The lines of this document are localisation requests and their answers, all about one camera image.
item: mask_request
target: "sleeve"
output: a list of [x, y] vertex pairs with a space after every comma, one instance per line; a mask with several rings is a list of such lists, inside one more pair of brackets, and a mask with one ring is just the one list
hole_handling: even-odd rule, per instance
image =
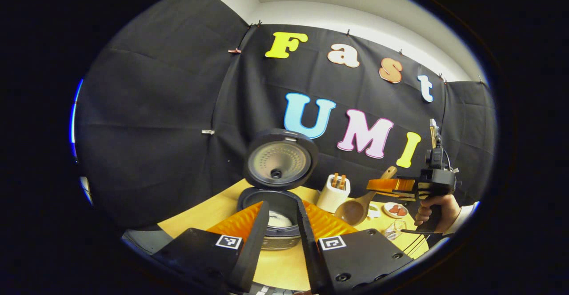
[[475, 202], [474, 204], [469, 206], [462, 206], [459, 216], [457, 217], [455, 222], [443, 233], [443, 235], [455, 233], [459, 229], [459, 227], [463, 224], [463, 222], [468, 218], [468, 216], [470, 216], [470, 214], [472, 214], [472, 212], [476, 210], [477, 206], [478, 202]]

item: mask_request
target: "wooden chopsticks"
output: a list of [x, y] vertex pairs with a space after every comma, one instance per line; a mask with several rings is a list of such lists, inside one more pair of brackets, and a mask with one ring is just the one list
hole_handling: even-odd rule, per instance
[[340, 181], [338, 182], [338, 173], [334, 173], [334, 178], [332, 180], [332, 187], [345, 191], [346, 190], [346, 175], [342, 174]]

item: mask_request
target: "yellow letter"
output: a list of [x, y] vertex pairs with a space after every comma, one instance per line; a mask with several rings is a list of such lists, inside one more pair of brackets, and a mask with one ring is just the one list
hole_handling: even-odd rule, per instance
[[357, 68], [360, 62], [357, 61], [357, 51], [352, 46], [346, 44], [333, 44], [330, 48], [334, 51], [328, 53], [330, 62], [336, 64], [346, 64], [349, 68]]
[[286, 52], [286, 48], [294, 52], [298, 48], [299, 40], [306, 42], [309, 39], [306, 34], [296, 32], [275, 32], [273, 36], [275, 36], [275, 40], [272, 43], [271, 50], [264, 54], [266, 57], [287, 58], [289, 54]]
[[381, 60], [380, 76], [382, 79], [392, 82], [393, 84], [401, 82], [401, 71], [403, 66], [401, 63], [386, 57]]
[[407, 145], [405, 145], [405, 150], [403, 151], [401, 158], [397, 159], [397, 166], [401, 166], [406, 169], [411, 166], [411, 157], [413, 157], [415, 148], [417, 148], [417, 144], [419, 144], [420, 141], [421, 137], [417, 133], [407, 133]]

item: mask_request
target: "pink letter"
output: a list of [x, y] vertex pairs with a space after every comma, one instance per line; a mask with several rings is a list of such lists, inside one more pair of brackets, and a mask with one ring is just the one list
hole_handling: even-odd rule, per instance
[[346, 115], [350, 118], [348, 128], [343, 141], [338, 143], [338, 148], [343, 151], [354, 149], [353, 141], [356, 138], [358, 153], [361, 153], [370, 142], [372, 145], [366, 149], [365, 154], [374, 159], [384, 157], [385, 142], [388, 139], [389, 130], [393, 127], [393, 122], [387, 119], [378, 119], [371, 129], [368, 129], [368, 122], [365, 114], [357, 109], [348, 109]]

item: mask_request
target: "plate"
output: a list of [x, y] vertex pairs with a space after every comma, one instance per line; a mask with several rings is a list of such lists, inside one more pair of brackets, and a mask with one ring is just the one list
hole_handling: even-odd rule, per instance
[[405, 215], [400, 216], [397, 214], [393, 214], [392, 212], [389, 211], [390, 209], [392, 209], [393, 206], [396, 206], [396, 205], [399, 206], [399, 208], [402, 208], [405, 210], [405, 215], [409, 214], [409, 210], [407, 210], [407, 208], [405, 206], [403, 206], [402, 204], [397, 204], [397, 203], [392, 203], [392, 202], [384, 204], [383, 210], [386, 214], [388, 214], [389, 216], [391, 216], [393, 218], [404, 218]]

